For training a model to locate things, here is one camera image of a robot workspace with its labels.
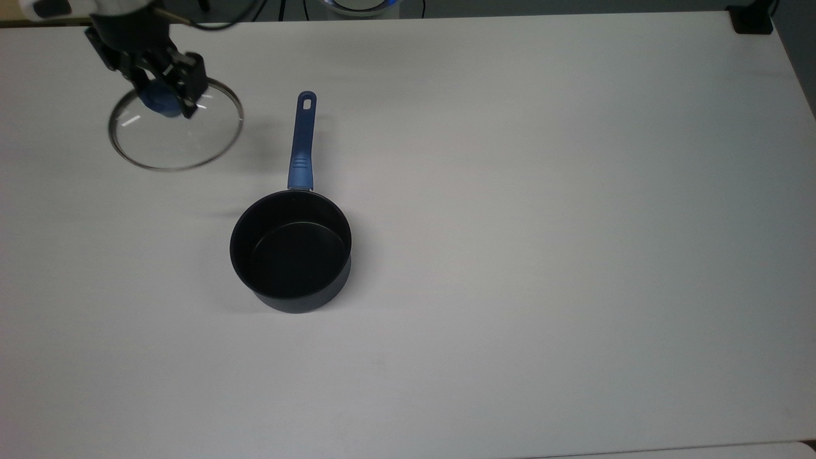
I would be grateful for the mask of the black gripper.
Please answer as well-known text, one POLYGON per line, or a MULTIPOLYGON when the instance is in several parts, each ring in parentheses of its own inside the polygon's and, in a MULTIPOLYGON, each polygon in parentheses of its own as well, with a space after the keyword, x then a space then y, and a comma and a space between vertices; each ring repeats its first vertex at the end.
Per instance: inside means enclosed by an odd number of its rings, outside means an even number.
POLYGON ((91 15, 85 37, 110 71, 130 70, 130 82, 143 105, 149 105, 151 73, 166 73, 180 115, 191 119, 208 88, 206 64, 194 52, 174 52, 171 23, 153 11, 134 11, 118 17, 91 15))

